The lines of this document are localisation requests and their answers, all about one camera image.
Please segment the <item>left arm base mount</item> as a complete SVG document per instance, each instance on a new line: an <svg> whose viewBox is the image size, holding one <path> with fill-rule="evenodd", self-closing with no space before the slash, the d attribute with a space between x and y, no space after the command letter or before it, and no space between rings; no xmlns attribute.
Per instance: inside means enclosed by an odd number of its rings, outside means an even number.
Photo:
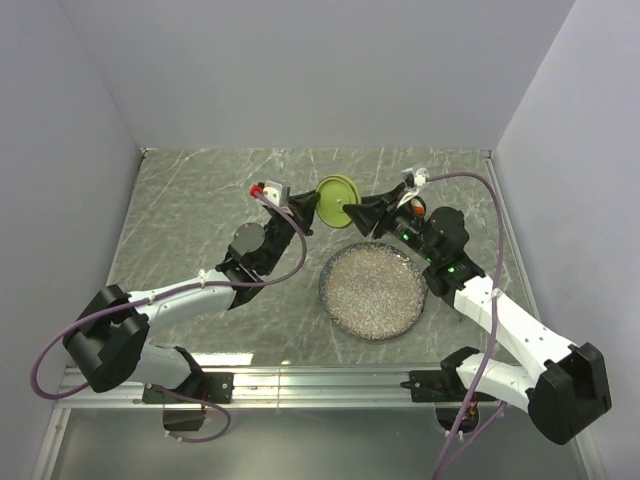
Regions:
<svg viewBox="0 0 640 480"><path fill-rule="evenodd" d="M198 407L191 410L163 410L165 434L179 442L197 444L213 441L225 435L231 426L231 414L224 406L231 402L234 374L204 372L182 347L144 347L132 378L144 383L144 404L165 407L182 403ZM203 438L184 437L184 432L197 432L202 428L209 409L224 415L225 424L221 430Z"/></svg>

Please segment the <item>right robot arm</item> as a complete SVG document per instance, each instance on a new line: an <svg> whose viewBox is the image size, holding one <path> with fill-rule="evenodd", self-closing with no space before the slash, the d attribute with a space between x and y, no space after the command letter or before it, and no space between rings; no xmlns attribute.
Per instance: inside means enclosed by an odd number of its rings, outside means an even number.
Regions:
<svg viewBox="0 0 640 480"><path fill-rule="evenodd" d="M474 321L517 361L485 359L465 347L441 364L442 391L465 398L474 388L526 412L548 440L564 445L607 413L611 395L605 360L589 342L577 345L527 313L466 254L461 211L431 214L416 193L401 187L347 204L343 212L364 236L390 234L427 261L428 290Z"/></svg>

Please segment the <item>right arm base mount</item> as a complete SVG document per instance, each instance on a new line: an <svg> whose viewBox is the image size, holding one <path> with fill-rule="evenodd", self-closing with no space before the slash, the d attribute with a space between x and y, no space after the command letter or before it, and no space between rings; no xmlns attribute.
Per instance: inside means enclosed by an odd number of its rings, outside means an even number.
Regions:
<svg viewBox="0 0 640 480"><path fill-rule="evenodd" d="M458 408L443 407L443 404L461 403L467 392L455 368L461 366L463 360L477 353L478 350L473 347L463 347L442 360L439 370L412 370L408 373L408 379L400 383L401 388L410 391L413 403L436 404L436 420L446 433L453 427ZM457 435L460 439L469 436L479 426L479 403L494 401L494 397L485 393L476 392L472 396L458 428Z"/></svg>

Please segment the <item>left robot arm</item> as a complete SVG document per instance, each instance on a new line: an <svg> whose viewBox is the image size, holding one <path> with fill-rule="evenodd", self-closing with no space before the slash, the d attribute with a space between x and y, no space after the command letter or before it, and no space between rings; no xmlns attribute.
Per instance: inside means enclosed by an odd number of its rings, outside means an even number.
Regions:
<svg viewBox="0 0 640 480"><path fill-rule="evenodd" d="M311 235L316 205L311 191L292 196L279 207L260 191L258 200L269 221L241 225L224 260L197 277L147 291L103 288L84 310L62 343L96 393L126 381L159 385L178 401L201 391L204 374L183 347L158 347L149 336L205 313L219 313L251 301L265 287L288 280L272 277L293 238Z"/></svg>

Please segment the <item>green round lid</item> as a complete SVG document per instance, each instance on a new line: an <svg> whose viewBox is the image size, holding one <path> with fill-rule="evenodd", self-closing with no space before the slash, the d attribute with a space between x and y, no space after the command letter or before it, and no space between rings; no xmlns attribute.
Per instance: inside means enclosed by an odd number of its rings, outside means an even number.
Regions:
<svg viewBox="0 0 640 480"><path fill-rule="evenodd" d="M320 195L316 204L316 215L325 225L333 229L343 229L352 223L343 207L360 204L361 195L350 178L341 174L329 175L319 182L316 192Z"/></svg>

